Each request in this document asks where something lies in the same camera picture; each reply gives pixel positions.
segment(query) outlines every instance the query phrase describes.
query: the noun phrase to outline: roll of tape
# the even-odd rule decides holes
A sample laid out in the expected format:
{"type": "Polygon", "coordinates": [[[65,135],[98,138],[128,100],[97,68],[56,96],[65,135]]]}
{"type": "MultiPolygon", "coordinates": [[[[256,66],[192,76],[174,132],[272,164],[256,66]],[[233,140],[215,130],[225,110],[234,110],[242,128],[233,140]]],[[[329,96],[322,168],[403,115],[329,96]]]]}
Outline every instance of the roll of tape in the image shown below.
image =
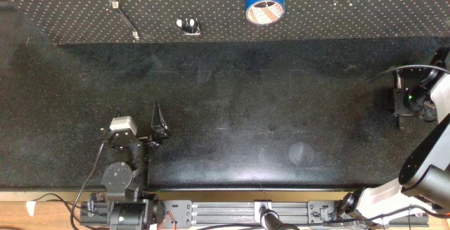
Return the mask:
{"type": "Polygon", "coordinates": [[[245,0],[245,17],[256,25],[269,25],[280,20],[285,11],[284,0],[245,0]]]}

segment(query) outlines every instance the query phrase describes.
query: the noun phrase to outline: pegboard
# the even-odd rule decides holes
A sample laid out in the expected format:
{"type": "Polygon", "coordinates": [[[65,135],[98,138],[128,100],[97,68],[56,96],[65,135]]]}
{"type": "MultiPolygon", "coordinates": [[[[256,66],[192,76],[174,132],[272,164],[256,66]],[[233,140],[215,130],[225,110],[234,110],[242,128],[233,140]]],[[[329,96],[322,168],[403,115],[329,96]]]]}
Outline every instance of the pegboard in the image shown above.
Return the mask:
{"type": "MultiPolygon", "coordinates": [[[[56,44],[134,42],[108,0],[8,0],[56,44]]],[[[245,0],[120,0],[139,42],[265,41],[450,36],[450,0],[285,0],[274,25],[245,18],[245,0]],[[176,19],[197,18],[202,34],[184,36],[176,19]]]]}

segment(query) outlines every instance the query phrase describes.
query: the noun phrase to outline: perforated black board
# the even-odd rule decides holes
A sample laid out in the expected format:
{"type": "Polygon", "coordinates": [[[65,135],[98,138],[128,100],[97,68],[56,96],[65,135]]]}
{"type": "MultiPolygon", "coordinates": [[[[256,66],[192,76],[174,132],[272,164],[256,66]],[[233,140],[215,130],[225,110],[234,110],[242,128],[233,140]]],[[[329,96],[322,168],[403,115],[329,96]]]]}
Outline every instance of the perforated black board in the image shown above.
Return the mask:
{"type": "MultiPolygon", "coordinates": [[[[56,44],[133,42],[108,0],[8,0],[56,44]]],[[[262,41],[450,36],[450,0],[285,0],[275,25],[245,19],[245,0],[121,0],[140,42],[262,41]],[[176,19],[200,21],[201,37],[183,36],[176,19]]]]}

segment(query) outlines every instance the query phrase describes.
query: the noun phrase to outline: blue tape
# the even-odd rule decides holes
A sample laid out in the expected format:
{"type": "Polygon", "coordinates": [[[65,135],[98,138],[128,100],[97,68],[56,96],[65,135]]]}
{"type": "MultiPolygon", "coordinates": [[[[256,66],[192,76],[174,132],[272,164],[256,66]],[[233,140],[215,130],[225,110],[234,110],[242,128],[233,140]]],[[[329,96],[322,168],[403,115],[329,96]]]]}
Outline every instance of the blue tape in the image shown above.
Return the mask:
{"type": "Polygon", "coordinates": [[[245,0],[245,17],[257,25],[268,25],[281,19],[284,15],[284,0],[245,0]],[[262,10],[266,6],[270,9],[268,13],[262,10]]]}

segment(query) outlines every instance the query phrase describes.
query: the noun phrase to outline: black table surface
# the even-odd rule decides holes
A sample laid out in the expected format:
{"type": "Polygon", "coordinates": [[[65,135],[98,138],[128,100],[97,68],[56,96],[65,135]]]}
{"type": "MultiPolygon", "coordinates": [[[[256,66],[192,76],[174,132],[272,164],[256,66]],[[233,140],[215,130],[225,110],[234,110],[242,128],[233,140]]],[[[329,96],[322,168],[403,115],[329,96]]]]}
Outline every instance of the black table surface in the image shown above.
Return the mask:
{"type": "MultiPolygon", "coordinates": [[[[158,101],[172,137],[149,188],[355,189],[397,177],[435,127],[396,128],[391,65],[428,63],[448,38],[56,46],[14,38],[0,69],[0,188],[76,190],[116,107],[140,131],[158,101]]],[[[88,189],[120,158],[103,152],[88,189]]]]}

